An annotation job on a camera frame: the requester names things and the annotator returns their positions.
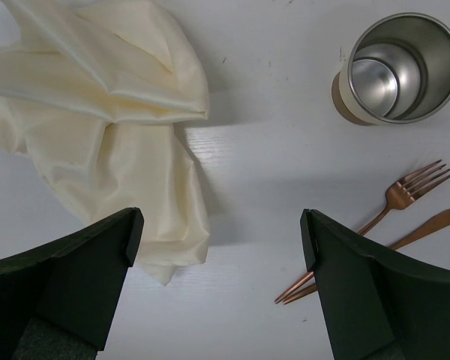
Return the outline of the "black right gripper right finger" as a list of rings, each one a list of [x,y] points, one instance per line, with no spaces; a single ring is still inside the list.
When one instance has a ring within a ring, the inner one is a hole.
[[[300,225],[335,359],[450,359],[450,270],[317,210],[305,209]]]

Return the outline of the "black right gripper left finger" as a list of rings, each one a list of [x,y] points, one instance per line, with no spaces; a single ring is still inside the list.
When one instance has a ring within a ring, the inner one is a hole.
[[[144,218],[125,208],[0,259],[0,359],[95,359],[104,350]]]

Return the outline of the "cream cloth napkin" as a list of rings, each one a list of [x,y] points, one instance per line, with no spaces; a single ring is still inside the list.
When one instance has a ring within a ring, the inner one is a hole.
[[[206,75],[152,1],[6,1],[20,38],[0,48],[0,151],[30,158],[85,224],[137,207],[138,262],[161,284],[206,261],[209,222],[179,122],[209,112]]]

